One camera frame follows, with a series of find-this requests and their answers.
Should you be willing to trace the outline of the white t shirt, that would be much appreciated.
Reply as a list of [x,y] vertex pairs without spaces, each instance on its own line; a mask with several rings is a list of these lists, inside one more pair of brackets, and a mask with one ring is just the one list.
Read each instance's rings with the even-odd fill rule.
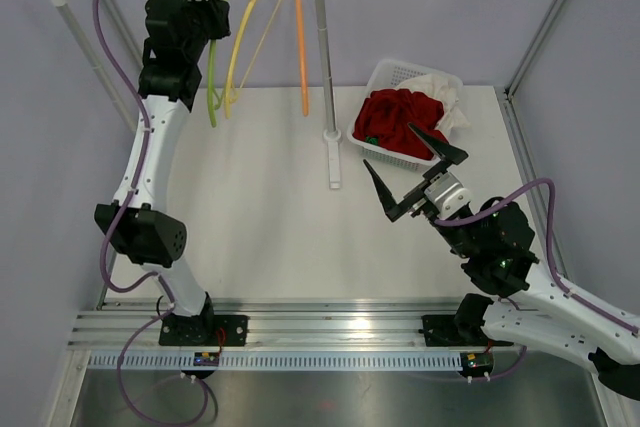
[[450,137],[453,130],[470,127],[469,121],[461,110],[461,84],[454,81],[451,76],[429,73],[404,80],[395,89],[405,89],[411,93],[422,93],[433,100],[440,101],[443,105],[444,114],[437,122],[436,129],[446,138]]

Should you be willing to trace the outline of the red t shirt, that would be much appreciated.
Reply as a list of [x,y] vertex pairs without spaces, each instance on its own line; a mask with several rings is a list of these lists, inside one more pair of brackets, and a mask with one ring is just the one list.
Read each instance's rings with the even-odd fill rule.
[[361,142],[365,142],[367,136],[378,137],[378,147],[431,160],[433,153],[414,135],[408,124],[413,123],[427,134],[447,142],[436,129],[443,114],[442,103],[422,93],[411,93],[405,89],[373,91],[364,100],[355,120],[353,137]]

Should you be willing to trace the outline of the green t shirt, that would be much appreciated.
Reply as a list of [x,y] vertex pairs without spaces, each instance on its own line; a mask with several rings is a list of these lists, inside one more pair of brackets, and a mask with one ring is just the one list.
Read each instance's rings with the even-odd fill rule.
[[371,144],[371,145],[375,145],[375,146],[379,146],[380,145],[378,137],[367,136],[365,138],[365,142],[368,143],[368,144]]

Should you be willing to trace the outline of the yellow hanger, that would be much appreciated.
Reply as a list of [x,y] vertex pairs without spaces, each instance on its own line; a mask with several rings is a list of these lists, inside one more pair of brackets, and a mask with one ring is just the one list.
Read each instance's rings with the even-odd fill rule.
[[269,16],[268,21],[266,22],[265,26],[264,26],[264,30],[259,38],[259,40],[257,41],[257,44],[255,46],[255,50],[252,54],[252,57],[249,61],[249,64],[247,65],[247,68],[245,70],[245,73],[243,74],[239,84],[235,83],[235,74],[236,74],[236,67],[238,64],[238,58],[239,58],[239,54],[241,52],[243,43],[244,43],[244,38],[245,38],[245,34],[247,32],[247,29],[251,23],[251,18],[252,15],[254,13],[254,10],[256,9],[256,7],[260,4],[261,0],[249,0],[247,3],[247,6],[243,12],[239,27],[238,27],[238,31],[237,31],[237,35],[235,37],[234,40],[234,44],[233,44],[233,48],[231,51],[231,55],[229,58],[229,66],[227,69],[227,74],[226,74],[226,78],[225,78],[225,84],[224,84],[224,90],[223,90],[223,96],[222,96],[222,107],[224,109],[224,116],[226,120],[230,120],[231,116],[232,116],[232,106],[237,102],[239,94],[238,91],[242,90],[245,86],[245,83],[248,79],[248,77],[250,76],[252,69],[254,67],[254,64],[257,60],[258,55],[260,54],[263,45],[272,29],[272,26],[274,24],[274,21],[276,19],[276,16],[279,13],[280,7],[283,3],[283,0],[275,0],[272,12]]

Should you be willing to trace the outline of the orange hanger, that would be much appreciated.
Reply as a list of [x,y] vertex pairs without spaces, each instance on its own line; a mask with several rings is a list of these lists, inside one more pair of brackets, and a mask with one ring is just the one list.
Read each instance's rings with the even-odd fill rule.
[[308,92],[307,64],[306,64],[304,9],[302,5],[302,0],[295,0],[295,11],[296,11],[297,46],[298,46],[299,75],[300,75],[301,109],[302,109],[303,116],[307,117],[310,113],[310,103],[309,103],[309,92]]

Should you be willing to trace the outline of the green hanger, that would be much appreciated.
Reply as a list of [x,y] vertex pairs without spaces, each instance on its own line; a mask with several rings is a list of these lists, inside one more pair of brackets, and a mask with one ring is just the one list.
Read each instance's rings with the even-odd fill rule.
[[[229,61],[229,68],[227,71],[227,75],[233,76],[235,72],[237,57],[240,51],[240,47],[244,38],[244,34],[246,31],[246,27],[249,22],[249,18],[255,7],[256,0],[248,0],[247,6],[243,13],[243,17],[240,22],[239,33],[236,35],[234,40],[231,58]],[[216,73],[216,53],[217,53],[217,42],[212,40],[209,44],[209,53],[207,60],[207,84],[206,84],[206,101],[207,101],[207,111],[209,116],[209,122],[212,128],[216,128],[217,117],[216,111],[220,107],[224,107],[224,114],[227,119],[230,118],[230,105],[233,104],[237,98],[238,94],[235,92],[236,87],[233,85],[233,79],[226,79],[224,85],[221,88],[221,91],[215,86],[215,73]]]

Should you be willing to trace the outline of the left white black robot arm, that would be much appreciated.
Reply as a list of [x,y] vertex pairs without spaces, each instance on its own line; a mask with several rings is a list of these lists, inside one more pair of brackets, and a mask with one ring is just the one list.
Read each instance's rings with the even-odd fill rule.
[[143,68],[134,90],[140,111],[128,165],[113,200],[94,219],[114,250],[157,279],[171,311],[161,344],[203,345],[215,335],[208,293],[184,258],[186,225],[167,212],[168,181],[182,127],[202,80],[205,47],[230,34],[223,0],[148,0]]

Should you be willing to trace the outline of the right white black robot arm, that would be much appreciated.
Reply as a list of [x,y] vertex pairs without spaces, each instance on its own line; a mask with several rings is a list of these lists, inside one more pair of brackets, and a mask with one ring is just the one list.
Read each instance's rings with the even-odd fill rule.
[[450,172],[467,153],[419,129],[411,131],[437,157],[422,181],[396,201],[375,170],[372,177],[387,218],[424,216],[462,259],[476,287],[452,315],[422,318],[430,347],[483,347],[519,344],[565,359],[594,374],[613,392],[639,397],[639,318],[563,277],[554,258],[538,258],[535,237],[517,198],[545,184],[535,179],[506,197],[493,197],[478,212],[470,192]]

